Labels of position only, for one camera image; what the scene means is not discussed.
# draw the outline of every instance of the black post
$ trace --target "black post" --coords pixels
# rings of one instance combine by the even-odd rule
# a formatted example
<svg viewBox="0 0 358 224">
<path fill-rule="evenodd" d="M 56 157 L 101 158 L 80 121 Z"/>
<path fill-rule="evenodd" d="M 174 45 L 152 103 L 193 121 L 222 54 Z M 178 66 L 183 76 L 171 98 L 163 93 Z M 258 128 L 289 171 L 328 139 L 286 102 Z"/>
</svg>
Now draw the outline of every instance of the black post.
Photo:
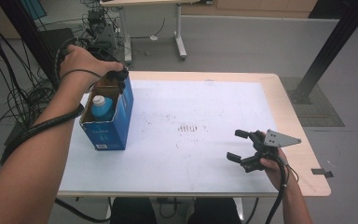
<svg viewBox="0 0 358 224">
<path fill-rule="evenodd" d="M 28 49 L 34 55 L 36 61 L 45 72 L 48 80 L 55 89 L 58 88 L 58 80 L 54 74 L 54 60 L 43 42 L 34 19 L 28 14 L 21 0 L 0 0 L 0 7 L 16 28 Z"/>
<path fill-rule="evenodd" d="M 309 95 L 318 83 L 330 63 L 347 43 L 358 27 L 358 0 L 353 1 L 336 28 L 319 51 L 308 72 L 295 90 L 289 91 L 289 97 L 294 104 L 310 104 Z"/>
</svg>

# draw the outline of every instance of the open box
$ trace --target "open box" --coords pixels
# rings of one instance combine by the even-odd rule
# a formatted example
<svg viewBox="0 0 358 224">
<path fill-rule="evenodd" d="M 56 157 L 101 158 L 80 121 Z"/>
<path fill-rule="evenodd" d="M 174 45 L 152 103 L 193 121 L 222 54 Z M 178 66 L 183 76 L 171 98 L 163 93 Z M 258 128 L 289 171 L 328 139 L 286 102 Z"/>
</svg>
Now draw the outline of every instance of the open box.
<svg viewBox="0 0 358 224">
<path fill-rule="evenodd" d="M 105 78 L 95 84 L 80 118 L 83 128 L 97 150 L 124 150 L 130 127 L 133 95 L 130 78 L 125 79 L 125 89 L 119 92 L 118 84 Z M 115 115 L 111 121 L 95 121 L 91 114 L 92 99 L 95 95 L 109 97 L 114 101 Z"/>
</svg>

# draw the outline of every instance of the black pants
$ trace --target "black pants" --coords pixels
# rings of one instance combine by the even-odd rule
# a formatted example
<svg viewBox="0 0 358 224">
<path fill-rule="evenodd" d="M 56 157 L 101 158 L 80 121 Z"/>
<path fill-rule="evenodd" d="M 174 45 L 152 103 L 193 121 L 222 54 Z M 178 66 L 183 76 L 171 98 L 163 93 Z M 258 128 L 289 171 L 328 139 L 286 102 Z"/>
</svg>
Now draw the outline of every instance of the black pants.
<svg viewBox="0 0 358 224">
<path fill-rule="evenodd" d="M 115 198 L 114 224 L 157 224 L 148 198 Z M 198 198 L 187 224 L 241 224 L 232 198 Z"/>
</svg>

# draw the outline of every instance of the black tape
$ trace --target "black tape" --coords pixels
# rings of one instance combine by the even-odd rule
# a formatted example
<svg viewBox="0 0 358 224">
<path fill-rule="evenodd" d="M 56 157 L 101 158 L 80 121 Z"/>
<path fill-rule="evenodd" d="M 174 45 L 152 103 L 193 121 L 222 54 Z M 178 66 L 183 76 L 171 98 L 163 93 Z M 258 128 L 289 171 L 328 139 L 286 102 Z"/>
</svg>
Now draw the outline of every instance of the black tape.
<svg viewBox="0 0 358 224">
<path fill-rule="evenodd" d="M 325 171 L 325 169 L 311 169 L 314 175 L 324 175 L 326 178 L 334 177 L 331 171 Z"/>
</svg>

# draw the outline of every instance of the bottle cap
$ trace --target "bottle cap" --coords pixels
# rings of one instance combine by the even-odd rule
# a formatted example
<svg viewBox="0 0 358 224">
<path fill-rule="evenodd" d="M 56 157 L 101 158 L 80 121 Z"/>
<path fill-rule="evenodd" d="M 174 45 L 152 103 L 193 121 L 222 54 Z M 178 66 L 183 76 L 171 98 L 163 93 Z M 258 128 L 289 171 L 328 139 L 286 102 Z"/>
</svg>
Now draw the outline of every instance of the bottle cap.
<svg viewBox="0 0 358 224">
<path fill-rule="evenodd" d="M 92 102 L 93 102 L 96 106 L 104 105 L 104 97 L 101 96 L 101 95 L 96 95 L 96 96 L 94 96 L 94 98 L 92 99 Z"/>
</svg>

